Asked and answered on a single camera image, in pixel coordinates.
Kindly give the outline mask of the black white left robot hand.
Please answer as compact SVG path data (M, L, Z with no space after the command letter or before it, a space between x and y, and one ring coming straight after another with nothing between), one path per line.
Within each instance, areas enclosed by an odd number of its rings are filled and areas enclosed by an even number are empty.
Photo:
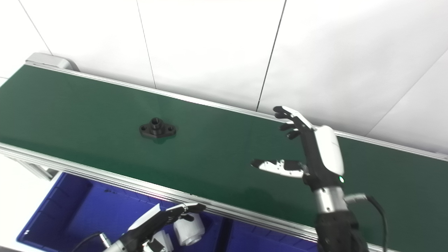
M204 204L188 202L175 205L165 210L160 205L152 207L144 215L141 215L128 231L120 236L119 252L143 252L144 243L152 242L154 235L161 231L163 227L173 224L179 219L193 221L191 214L198 214L206 209Z

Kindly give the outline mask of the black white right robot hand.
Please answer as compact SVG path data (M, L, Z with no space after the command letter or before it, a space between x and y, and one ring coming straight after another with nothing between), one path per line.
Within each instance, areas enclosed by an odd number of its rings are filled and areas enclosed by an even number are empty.
M316 127L300 112L286 106L273 108L275 117L286 119L280 126L288 139L300 137L305 162L253 159L251 166L285 177L302 179L312 191L342 190L344 164L338 138L329 126Z

